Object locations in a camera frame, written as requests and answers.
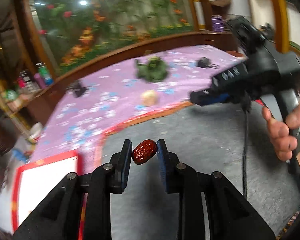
floral tablecloth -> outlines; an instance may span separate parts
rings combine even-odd
[[[70,92],[60,100],[51,115],[31,161],[77,149],[83,158],[83,172],[92,172],[100,158],[101,139],[105,130],[128,119],[151,111],[161,111],[186,101],[189,92],[207,88],[211,76],[242,61],[209,45],[182,47],[138,59],[146,63],[159,56],[169,63],[169,75],[159,83],[136,78],[135,59],[108,66],[82,78],[87,91],[80,98]],[[219,69],[196,67],[207,57]],[[159,103],[145,107],[140,95],[146,90],[159,93]]]

gray surface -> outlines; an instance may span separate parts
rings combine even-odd
[[[191,106],[128,127],[107,139],[102,163],[121,150],[125,139],[134,148],[145,139],[160,138],[181,162],[207,174],[221,171],[242,192],[244,116],[240,106]],[[247,177],[249,202],[277,234],[298,209],[300,193],[286,163],[275,156],[257,103],[249,116]],[[139,166],[131,161],[126,191],[111,195],[113,239],[174,240],[177,220],[178,196],[165,194],[156,156]]]

human hand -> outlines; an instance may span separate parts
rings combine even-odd
[[[279,122],[271,116],[268,108],[262,109],[263,118],[267,121],[270,141],[274,146],[277,157],[282,161],[292,158],[292,150],[297,148],[297,139],[289,135],[289,129],[300,127],[300,102],[286,118],[286,123]]]

red date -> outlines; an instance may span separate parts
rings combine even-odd
[[[141,165],[150,160],[157,153],[157,144],[153,140],[144,140],[132,152],[132,160]]]

silver bolt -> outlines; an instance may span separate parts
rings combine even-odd
[[[215,171],[213,173],[213,177],[215,177],[216,179],[221,179],[222,178],[222,173],[219,171]]]
[[[77,176],[74,172],[70,172],[67,174],[67,179],[74,179]]]
[[[178,163],[176,167],[178,170],[184,170],[186,168],[186,165],[184,163]]]
[[[105,165],[103,165],[103,168],[104,168],[105,170],[111,170],[112,167],[113,167],[113,165],[112,165],[111,163],[106,163]]]

